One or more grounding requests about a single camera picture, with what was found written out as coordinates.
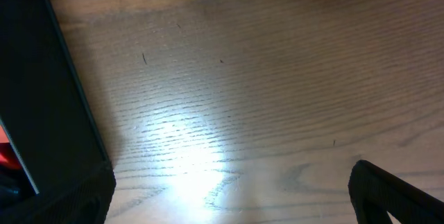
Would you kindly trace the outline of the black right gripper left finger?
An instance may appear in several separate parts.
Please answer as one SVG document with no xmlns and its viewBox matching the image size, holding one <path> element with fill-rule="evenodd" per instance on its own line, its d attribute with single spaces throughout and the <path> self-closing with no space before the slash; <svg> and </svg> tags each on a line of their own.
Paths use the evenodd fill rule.
<svg viewBox="0 0 444 224">
<path fill-rule="evenodd" d="M 85 176 L 43 191 L 1 211 L 2 224 L 102 224 L 114 189 L 109 162 L 95 166 Z"/>
</svg>

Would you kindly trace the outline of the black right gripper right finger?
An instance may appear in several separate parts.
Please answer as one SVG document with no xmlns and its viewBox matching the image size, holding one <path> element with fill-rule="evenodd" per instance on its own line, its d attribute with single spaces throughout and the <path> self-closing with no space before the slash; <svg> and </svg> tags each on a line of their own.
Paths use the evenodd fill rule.
<svg viewBox="0 0 444 224">
<path fill-rule="evenodd" d="M 352 168 L 350 201 L 358 224 L 443 224 L 443 202 L 366 160 Z"/>
</svg>

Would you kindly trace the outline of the orange scraper wooden handle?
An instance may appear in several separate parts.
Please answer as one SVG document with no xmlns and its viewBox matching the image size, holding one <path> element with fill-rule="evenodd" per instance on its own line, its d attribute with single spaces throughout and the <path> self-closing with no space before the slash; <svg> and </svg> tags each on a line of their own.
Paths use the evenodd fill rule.
<svg viewBox="0 0 444 224">
<path fill-rule="evenodd" d="M 22 168 L 3 127 L 0 130 L 0 156 L 1 165 L 7 169 L 20 170 Z"/>
</svg>

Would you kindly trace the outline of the dark green box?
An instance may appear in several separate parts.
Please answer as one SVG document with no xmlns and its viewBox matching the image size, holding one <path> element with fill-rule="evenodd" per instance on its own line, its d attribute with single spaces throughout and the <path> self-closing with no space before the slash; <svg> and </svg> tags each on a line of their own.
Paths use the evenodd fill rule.
<svg viewBox="0 0 444 224">
<path fill-rule="evenodd" d="M 35 193 L 108 160 L 49 0 L 1 0 L 1 122 Z"/>
</svg>

